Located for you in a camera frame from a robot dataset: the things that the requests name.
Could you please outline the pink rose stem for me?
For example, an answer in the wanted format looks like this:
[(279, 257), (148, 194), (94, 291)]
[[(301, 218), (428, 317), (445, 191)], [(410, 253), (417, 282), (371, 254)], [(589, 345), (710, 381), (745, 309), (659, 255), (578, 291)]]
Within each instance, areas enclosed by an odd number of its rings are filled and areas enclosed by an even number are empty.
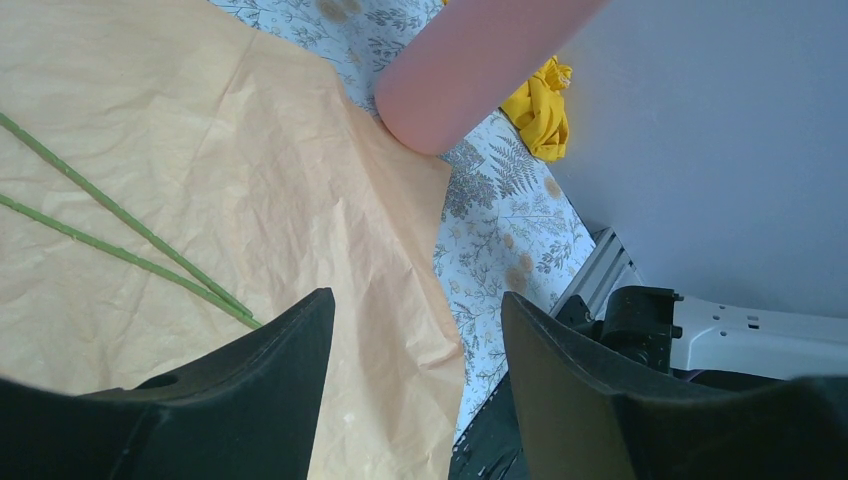
[(56, 169), (59, 173), (64, 175), (72, 183), (77, 185), (81, 190), (88, 194), (89, 197), (99, 203), (109, 213), (111, 213), (115, 218), (117, 218), (127, 227), (133, 230), (136, 234), (145, 239), (156, 250), (164, 254), (172, 262), (181, 267), (186, 273), (189, 274), (189, 276), (185, 278), (197, 283), (202, 287), (207, 288), (208, 290), (212, 291), (217, 295), (220, 295), (225, 301), (234, 305), (238, 310), (243, 313), (251, 313), (252, 317), (256, 319), (251, 310), (243, 303), (241, 303), (238, 299), (236, 299), (235, 296), (230, 294), (225, 288), (215, 282), (209, 275), (207, 275), (199, 267), (197, 267), (191, 261), (185, 258), (176, 249), (171, 247), (170, 244), (168, 244), (162, 238), (157, 236), (141, 221), (139, 221), (132, 214), (127, 212), (116, 201), (114, 201), (111, 197), (102, 192), (93, 183), (86, 179), (82, 174), (72, 168), (67, 162), (61, 159), (49, 148), (44, 146), (30, 133), (22, 129), (17, 123), (15, 123), (5, 114), (1, 116), (1, 127), (5, 129), (8, 133), (10, 133), (12, 136), (14, 136), (18, 141), (25, 145), (34, 154), (40, 157), (43, 161), (45, 161), (51, 167)]

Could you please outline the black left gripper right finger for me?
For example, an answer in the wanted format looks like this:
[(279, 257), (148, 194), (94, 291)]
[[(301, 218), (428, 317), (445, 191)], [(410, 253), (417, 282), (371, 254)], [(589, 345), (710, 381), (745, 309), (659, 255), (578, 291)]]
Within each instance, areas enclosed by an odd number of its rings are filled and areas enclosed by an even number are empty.
[(509, 292), (504, 344), (534, 479), (843, 479), (847, 381), (730, 392), (677, 380)]

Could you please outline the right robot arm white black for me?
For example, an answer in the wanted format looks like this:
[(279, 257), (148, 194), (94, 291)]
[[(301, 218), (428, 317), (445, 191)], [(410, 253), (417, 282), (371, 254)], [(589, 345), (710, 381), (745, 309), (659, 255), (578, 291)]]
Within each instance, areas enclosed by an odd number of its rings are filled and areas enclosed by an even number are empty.
[(748, 309), (673, 289), (624, 286), (595, 314), (586, 293), (568, 293), (554, 318), (654, 371), (724, 389), (765, 379), (847, 375), (844, 319)]

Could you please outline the green peach wrapping paper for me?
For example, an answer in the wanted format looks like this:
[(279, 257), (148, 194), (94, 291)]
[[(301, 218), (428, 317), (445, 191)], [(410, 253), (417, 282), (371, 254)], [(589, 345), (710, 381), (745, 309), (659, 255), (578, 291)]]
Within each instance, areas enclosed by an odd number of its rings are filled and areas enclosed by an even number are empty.
[[(207, 1), (1, 1), (1, 114), (257, 321), (332, 288), (308, 479), (447, 479), (465, 367), (432, 257), (451, 167), (329, 61)], [(197, 281), (2, 126), (1, 194)], [(249, 332), (1, 205), (1, 379), (135, 387)]]

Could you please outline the pink cylindrical vase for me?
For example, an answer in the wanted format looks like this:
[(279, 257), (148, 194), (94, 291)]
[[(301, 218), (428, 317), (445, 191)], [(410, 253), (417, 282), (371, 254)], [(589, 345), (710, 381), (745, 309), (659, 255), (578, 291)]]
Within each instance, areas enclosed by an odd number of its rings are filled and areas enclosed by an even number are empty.
[(605, 5), (595, 0), (450, 1), (380, 73), (378, 115), (406, 147), (441, 155)]

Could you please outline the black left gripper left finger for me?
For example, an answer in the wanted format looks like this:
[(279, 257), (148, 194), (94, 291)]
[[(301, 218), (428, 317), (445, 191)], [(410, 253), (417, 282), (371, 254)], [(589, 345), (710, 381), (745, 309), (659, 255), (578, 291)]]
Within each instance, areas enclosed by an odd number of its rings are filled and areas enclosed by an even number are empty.
[(335, 299), (320, 288), (261, 328), (136, 388), (70, 396), (1, 384), (5, 479), (304, 479)]

